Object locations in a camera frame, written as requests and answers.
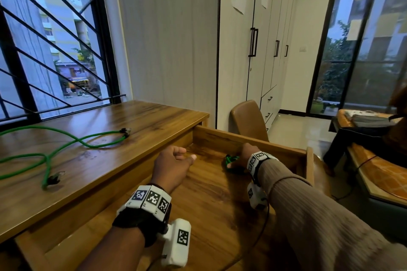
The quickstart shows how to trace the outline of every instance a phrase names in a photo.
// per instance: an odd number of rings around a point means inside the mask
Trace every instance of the baseboard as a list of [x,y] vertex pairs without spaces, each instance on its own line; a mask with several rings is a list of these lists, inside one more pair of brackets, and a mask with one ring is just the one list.
[[286,110],[286,109],[280,109],[278,111],[279,114],[285,114],[285,115],[293,115],[293,116],[300,116],[300,117],[305,117],[304,112],[297,112],[295,110]]

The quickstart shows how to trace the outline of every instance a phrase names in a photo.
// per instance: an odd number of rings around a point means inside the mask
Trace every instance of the orange checkered mattress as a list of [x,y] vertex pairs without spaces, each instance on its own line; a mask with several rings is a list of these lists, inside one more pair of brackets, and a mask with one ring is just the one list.
[[[338,123],[341,127],[353,127],[353,123],[344,114],[345,109],[338,111]],[[360,145],[352,144],[358,163],[367,161],[375,154]],[[376,157],[361,168],[363,173],[379,188],[402,199],[407,199],[407,169]]]

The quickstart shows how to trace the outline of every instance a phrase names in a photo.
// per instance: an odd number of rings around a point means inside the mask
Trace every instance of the chair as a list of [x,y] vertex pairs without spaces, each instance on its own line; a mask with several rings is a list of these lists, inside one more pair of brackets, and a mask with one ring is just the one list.
[[[264,140],[266,142],[269,141],[266,124],[264,123],[263,115],[256,101],[249,100],[242,102],[233,107],[230,113],[240,135]],[[326,164],[314,154],[314,186],[326,196],[331,197],[331,187],[328,177],[325,174],[325,165]]]
[[255,100],[236,105],[230,113],[240,135],[269,141],[263,115]]

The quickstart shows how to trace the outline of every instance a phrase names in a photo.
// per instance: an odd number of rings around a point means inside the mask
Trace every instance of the chair backrest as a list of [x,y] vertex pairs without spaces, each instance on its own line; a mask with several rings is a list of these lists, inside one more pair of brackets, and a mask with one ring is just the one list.
[[233,107],[231,116],[240,135],[269,141],[266,124],[254,100],[245,101]]

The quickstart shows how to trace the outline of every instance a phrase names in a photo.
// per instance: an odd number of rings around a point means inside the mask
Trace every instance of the hand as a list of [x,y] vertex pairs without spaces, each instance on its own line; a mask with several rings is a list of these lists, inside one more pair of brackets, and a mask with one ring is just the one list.
[[158,184],[168,194],[171,194],[184,180],[189,167],[197,159],[196,155],[184,157],[186,149],[169,146],[160,152],[154,161],[151,183]]
[[229,163],[227,165],[227,168],[235,168],[238,166],[243,166],[244,168],[247,167],[247,162],[249,161],[250,157],[252,156],[253,153],[259,152],[260,149],[257,148],[257,146],[252,146],[249,143],[244,143],[242,152],[239,155],[239,159]]

